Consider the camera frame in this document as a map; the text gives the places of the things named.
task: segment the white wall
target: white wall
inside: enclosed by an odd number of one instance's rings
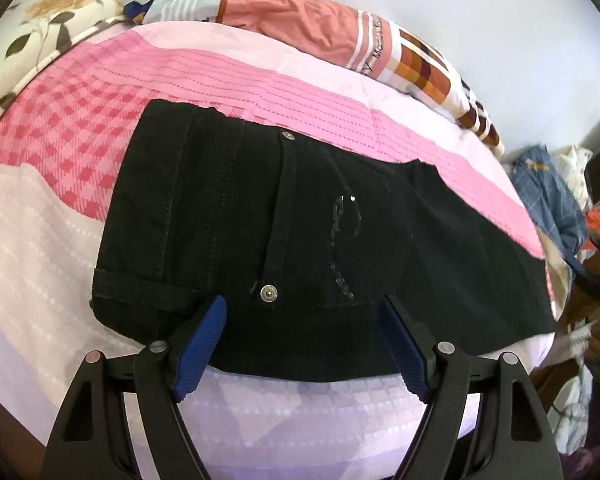
[[[600,15],[589,0],[336,1],[441,50],[491,113],[507,153],[537,142],[600,145]]]

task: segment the bed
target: bed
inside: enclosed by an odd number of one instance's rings
[[[152,99],[213,107],[379,160],[433,164],[467,205],[543,258],[492,150],[412,96],[248,30],[116,21],[61,48],[0,112],[0,403],[40,442],[88,351],[141,348],[101,325],[89,300],[116,175]],[[539,333],[489,356],[513,351],[531,371],[552,340]],[[127,401],[143,477],[156,478]],[[477,407],[471,396],[461,435]],[[180,409],[213,478],[291,480],[390,476],[424,412],[398,375],[298,383],[211,367]]]

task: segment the black denim fabric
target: black denim fabric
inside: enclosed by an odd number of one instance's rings
[[[301,381],[397,371],[376,323],[385,294],[473,354],[554,330],[544,263],[434,166],[291,136],[150,102],[114,188],[96,317],[147,344],[221,294],[228,322],[210,363]]]

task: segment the light blue fabric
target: light blue fabric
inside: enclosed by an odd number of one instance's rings
[[[153,22],[214,22],[221,0],[155,0],[143,24]]]
[[[529,216],[563,254],[577,254],[587,222],[545,146],[533,146],[512,165],[510,178]]]

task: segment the metal snap button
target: metal snap button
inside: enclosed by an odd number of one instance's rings
[[[276,301],[278,290],[273,285],[265,285],[260,289],[260,297],[265,303]]]

